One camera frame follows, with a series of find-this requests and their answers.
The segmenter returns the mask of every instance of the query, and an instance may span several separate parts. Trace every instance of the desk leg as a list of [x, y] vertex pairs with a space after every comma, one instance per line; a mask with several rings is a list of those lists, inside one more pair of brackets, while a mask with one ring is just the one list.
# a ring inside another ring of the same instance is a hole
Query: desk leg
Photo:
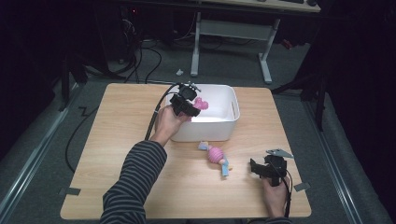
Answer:
[[192, 62], [191, 62], [192, 77], [198, 76], [200, 32], [201, 32], [201, 12], [197, 12], [197, 22], [195, 24], [195, 46], [194, 46], [194, 52], [192, 53]]
[[270, 52], [271, 46], [274, 42], [274, 38], [276, 35], [277, 27], [279, 26], [280, 19], [276, 19], [274, 22], [274, 26], [271, 29], [270, 36], [267, 40], [267, 45], [265, 46], [264, 53], [259, 53], [260, 65], [262, 66], [262, 75], [264, 76], [264, 82], [266, 84], [271, 84], [271, 74], [270, 70], [268, 69], [267, 57]]

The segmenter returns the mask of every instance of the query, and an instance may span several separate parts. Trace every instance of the person's left hand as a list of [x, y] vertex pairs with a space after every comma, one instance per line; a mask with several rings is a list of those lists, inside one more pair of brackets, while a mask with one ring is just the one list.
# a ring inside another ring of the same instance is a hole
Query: person's left hand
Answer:
[[189, 118], [185, 115], [176, 116], [172, 106], [167, 105], [158, 111], [155, 120], [155, 134], [149, 140], [158, 142], [164, 147], [169, 139], [178, 132], [181, 124]]

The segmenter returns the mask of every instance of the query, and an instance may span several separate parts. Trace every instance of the gray floor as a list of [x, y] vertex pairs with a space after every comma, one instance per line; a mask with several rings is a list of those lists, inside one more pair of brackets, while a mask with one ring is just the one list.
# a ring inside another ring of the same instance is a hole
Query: gray floor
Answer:
[[[243, 43], [240, 40], [230, 41]], [[154, 46], [154, 43], [147, 42], [145, 46]], [[257, 49], [262, 48], [262, 42], [242, 46], [223, 43], [219, 48], [217, 46], [217, 43], [203, 44], [200, 74], [198, 77], [190, 77], [192, 46], [168, 47], [161, 43], [157, 44], [152, 49], [161, 53], [162, 61], [149, 79], [182, 82], [191, 80], [195, 83], [274, 89], [292, 81], [309, 49], [309, 45], [294, 49], [273, 45], [268, 64], [274, 82], [272, 85], [266, 85], [263, 82], [257, 58]], [[144, 49], [142, 63], [138, 68], [139, 77], [144, 79], [159, 59], [157, 53]], [[116, 63], [110, 63], [110, 65], [112, 69], [120, 67]], [[176, 76], [178, 69], [183, 70], [184, 75]], [[130, 79], [131, 83], [135, 83], [134, 78], [133, 75]], [[115, 82], [115, 80], [90, 76], [85, 86], [78, 87], [74, 91], [74, 101], [63, 113], [58, 111], [62, 99], [60, 87], [57, 86], [55, 100], [21, 136], [7, 157], [1, 161], [0, 197], [7, 199], [9, 193], [12, 192], [10, 188], [18, 180], [17, 177], [25, 163], [40, 149], [40, 145], [45, 144], [42, 139], [51, 130], [51, 125], [57, 118], [64, 116], [51, 137], [51, 141], [48, 142], [44, 159], [32, 174], [34, 177], [28, 185], [25, 185], [26, 188], [21, 190], [24, 191], [22, 196], [15, 199], [16, 206], [15, 209], [10, 209], [12, 214], [7, 218], [8, 223], [97, 223], [97, 220], [61, 219], [59, 213], [64, 196], [59, 195], [58, 192], [60, 188], [68, 187], [73, 177], [72, 172], [66, 166], [64, 152], [71, 134], [84, 119], [78, 107], [86, 106], [88, 112], [95, 109], [100, 104], [106, 85], [110, 82]], [[328, 96], [326, 98], [326, 110], [323, 116], [324, 132], [319, 133], [310, 115], [311, 105], [315, 102], [301, 102], [297, 93], [298, 91], [287, 91], [274, 96], [302, 180], [311, 185], [311, 189], [308, 189], [306, 193], [312, 207], [312, 215], [294, 218], [293, 221], [295, 223], [391, 223], [345, 137], [332, 108], [331, 99]], [[70, 142], [68, 158], [73, 167], [78, 164], [93, 120], [94, 116], [89, 117]], [[324, 153], [325, 147], [331, 150], [331, 156], [336, 162], [341, 179], [334, 178], [334, 169], [328, 165], [329, 158]], [[348, 204], [340, 199], [343, 197], [343, 192], [337, 188], [340, 181], [346, 184], [346, 192], [349, 193], [357, 209], [355, 214], [351, 215]], [[180, 220], [173, 220], [172, 223], [180, 223]]]

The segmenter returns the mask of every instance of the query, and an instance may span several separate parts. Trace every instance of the dark background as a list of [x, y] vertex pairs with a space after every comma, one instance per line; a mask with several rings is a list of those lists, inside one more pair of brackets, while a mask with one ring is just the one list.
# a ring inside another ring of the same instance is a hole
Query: dark background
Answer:
[[[276, 41], [286, 38], [294, 45], [312, 44], [296, 78], [328, 75], [326, 90], [348, 140], [381, 202], [395, 220], [392, 199], [396, 198], [396, 186], [391, 181], [396, 150], [395, 1], [319, 3], [322, 14], [347, 15], [350, 20], [324, 22], [318, 33], [317, 23], [285, 20]], [[63, 71], [66, 53], [76, 50], [105, 69], [106, 60], [127, 57], [122, 50], [108, 48], [111, 42], [119, 43], [120, 49], [124, 45], [121, 34], [109, 30], [107, 26], [114, 26], [106, 24], [117, 20], [118, 7], [112, 5], [109, 10], [108, 14], [101, 10], [95, 14], [91, 5], [80, 6], [73, 1], [0, 3], [0, 158], [52, 100], [52, 87]], [[191, 20], [191, 13], [145, 10], [139, 9], [138, 16], [158, 20], [142, 20], [144, 32], [169, 44], [175, 37], [173, 30], [183, 33], [190, 25], [185, 21]], [[85, 18], [87, 23], [78, 21], [78, 17]]]

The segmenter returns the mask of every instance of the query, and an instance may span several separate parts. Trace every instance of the small gray object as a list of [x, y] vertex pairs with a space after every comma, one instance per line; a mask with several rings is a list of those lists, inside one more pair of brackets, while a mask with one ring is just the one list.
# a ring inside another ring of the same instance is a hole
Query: small gray object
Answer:
[[61, 190], [59, 190], [59, 195], [64, 196], [66, 194], [70, 194], [70, 195], [79, 195], [79, 192], [81, 191], [81, 189], [73, 189], [73, 188], [61, 188]]
[[268, 154], [278, 157], [287, 157], [294, 159], [294, 156], [289, 154], [289, 152], [284, 151], [283, 149], [271, 149], [266, 151]]
[[298, 184], [298, 185], [294, 186], [294, 189], [297, 192], [301, 191], [301, 190], [308, 190], [310, 188], [311, 188], [311, 185], [309, 183], [301, 183], [301, 184]]

